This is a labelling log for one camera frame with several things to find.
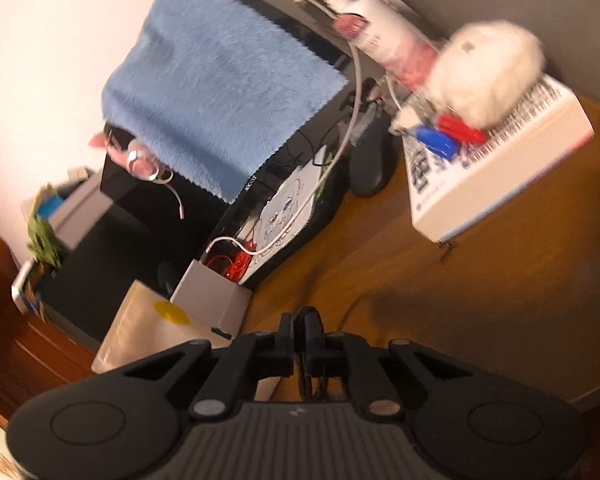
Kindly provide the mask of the yellow white shopping bag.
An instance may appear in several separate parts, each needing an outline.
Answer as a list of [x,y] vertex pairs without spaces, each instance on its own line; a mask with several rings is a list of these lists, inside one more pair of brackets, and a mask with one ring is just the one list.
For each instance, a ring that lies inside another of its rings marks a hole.
[[94,357],[92,371],[104,374],[194,339],[208,340],[215,349],[225,348],[233,341],[212,332],[170,299],[136,281]]

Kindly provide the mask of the white open cardboard box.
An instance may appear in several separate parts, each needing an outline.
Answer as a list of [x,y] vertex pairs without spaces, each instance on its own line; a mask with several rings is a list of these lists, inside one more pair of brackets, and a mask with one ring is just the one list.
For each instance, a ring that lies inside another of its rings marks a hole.
[[249,289],[193,260],[170,301],[217,335],[234,339],[242,328],[251,295]]

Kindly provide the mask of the anime printed mouse pad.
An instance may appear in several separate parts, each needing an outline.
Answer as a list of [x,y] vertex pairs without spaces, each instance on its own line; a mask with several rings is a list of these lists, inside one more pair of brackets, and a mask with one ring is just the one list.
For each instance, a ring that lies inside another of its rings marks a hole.
[[313,188],[332,154],[322,145],[314,159],[316,162],[297,167],[263,207],[252,239],[258,254],[251,258],[239,284],[245,285],[308,225],[316,203]]

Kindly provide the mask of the black computer tower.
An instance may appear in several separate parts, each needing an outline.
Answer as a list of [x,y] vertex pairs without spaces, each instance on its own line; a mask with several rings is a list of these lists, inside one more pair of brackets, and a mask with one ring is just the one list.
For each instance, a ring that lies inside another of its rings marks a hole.
[[181,218],[173,205],[133,212],[111,206],[38,288],[50,322],[96,352],[131,285],[139,281],[170,298],[221,217],[209,208]]

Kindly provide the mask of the white thick book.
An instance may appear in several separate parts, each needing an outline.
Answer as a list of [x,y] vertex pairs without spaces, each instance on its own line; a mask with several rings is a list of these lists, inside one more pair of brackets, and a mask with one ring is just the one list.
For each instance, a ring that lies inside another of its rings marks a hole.
[[529,88],[479,146],[452,160],[403,140],[414,229],[446,242],[483,219],[588,142],[593,127],[576,94],[551,76]]

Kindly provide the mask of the black computer mouse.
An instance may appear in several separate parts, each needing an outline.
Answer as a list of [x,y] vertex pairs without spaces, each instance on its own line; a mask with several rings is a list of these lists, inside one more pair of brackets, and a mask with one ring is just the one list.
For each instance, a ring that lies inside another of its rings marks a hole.
[[373,119],[358,138],[349,159],[349,184],[354,196],[370,198],[382,191],[398,164],[398,138],[389,132],[391,118]]

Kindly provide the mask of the pink cat-ear headset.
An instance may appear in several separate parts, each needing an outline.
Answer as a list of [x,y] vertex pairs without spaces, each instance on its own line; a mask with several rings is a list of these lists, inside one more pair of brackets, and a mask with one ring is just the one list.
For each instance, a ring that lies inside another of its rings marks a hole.
[[174,171],[166,166],[158,157],[140,140],[132,140],[126,148],[114,138],[112,132],[99,132],[88,141],[90,148],[104,150],[107,156],[119,167],[124,169],[136,180],[150,182],[155,185],[165,186],[178,201],[178,215],[185,218],[183,202],[178,191],[171,181]]

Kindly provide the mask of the grey storage box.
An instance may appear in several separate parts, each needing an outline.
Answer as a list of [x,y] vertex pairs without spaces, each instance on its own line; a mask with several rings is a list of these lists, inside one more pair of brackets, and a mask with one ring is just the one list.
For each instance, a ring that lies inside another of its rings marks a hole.
[[100,190],[102,170],[87,171],[85,179],[46,184],[24,200],[21,211],[26,225],[27,244],[32,245],[29,219],[39,214],[53,229],[67,250],[77,248],[88,232],[112,205],[112,199]]

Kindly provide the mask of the blue marker pen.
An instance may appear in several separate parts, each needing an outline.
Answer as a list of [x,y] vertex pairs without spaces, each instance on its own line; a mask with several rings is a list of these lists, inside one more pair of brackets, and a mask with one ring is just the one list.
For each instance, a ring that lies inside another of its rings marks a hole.
[[460,144],[457,141],[429,126],[418,126],[415,130],[415,138],[432,154],[445,160],[453,160],[460,151]]

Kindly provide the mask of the red marker pen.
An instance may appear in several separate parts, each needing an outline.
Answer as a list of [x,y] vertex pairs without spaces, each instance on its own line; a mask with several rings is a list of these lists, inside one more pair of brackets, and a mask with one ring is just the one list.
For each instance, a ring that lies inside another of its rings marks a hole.
[[483,131],[469,127],[452,114],[440,114],[436,119],[436,126],[439,131],[460,143],[481,145],[488,140]]

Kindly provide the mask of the blue terry towel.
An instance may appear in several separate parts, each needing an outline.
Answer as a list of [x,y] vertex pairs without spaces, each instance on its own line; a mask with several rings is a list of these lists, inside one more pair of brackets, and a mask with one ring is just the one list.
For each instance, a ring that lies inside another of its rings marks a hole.
[[225,203],[348,83],[239,0],[155,0],[102,116]]

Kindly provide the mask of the white pink lotion bottle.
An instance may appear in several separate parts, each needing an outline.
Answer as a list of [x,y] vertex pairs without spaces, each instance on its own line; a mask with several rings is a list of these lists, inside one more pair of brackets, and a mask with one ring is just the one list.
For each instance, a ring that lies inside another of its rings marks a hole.
[[324,0],[332,28],[410,91],[426,81],[438,50],[401,14],[380,0]]

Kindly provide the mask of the white plush toy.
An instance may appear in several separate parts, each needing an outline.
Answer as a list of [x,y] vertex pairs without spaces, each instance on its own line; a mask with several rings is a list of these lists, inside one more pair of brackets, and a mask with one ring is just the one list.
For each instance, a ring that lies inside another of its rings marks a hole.
[[436,110],[449,108],[466,125],[500,122],[543,73],[535,34],[508,21],[468,23],[440,51],[422,91]]

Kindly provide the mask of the black computer monitor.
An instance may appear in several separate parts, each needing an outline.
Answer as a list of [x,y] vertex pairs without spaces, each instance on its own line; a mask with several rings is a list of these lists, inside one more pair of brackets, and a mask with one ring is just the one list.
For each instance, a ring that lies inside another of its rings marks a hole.
[[155,0],[102,114],[117,144],[142,142],[174,178],[138,180],[107,160],[102,192],[153,229],[217,236],[261,167],[362,76],[298,30],[262,0]]

